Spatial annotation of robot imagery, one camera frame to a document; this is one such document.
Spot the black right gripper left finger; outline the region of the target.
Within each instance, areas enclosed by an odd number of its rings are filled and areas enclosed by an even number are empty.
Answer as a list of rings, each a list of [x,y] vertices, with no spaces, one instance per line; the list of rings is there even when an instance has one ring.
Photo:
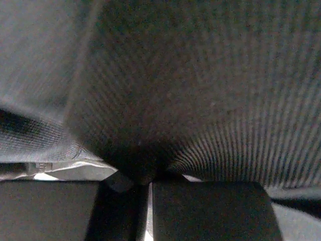
[[[3,181],[1,240],[146,240],[146,192],[120,173],[102,181]]]

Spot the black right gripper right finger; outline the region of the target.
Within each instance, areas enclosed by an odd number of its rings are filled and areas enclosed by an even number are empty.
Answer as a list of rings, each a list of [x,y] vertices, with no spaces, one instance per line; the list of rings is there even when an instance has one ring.
[[[255,182],[152,183],[154,240],[283,240],[271,199]]]

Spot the black skirt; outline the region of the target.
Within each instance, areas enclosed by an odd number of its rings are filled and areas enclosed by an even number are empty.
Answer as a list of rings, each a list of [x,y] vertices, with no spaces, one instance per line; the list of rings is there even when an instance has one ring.
[[[1,162],[320,186],[320,1],[1,1]]]

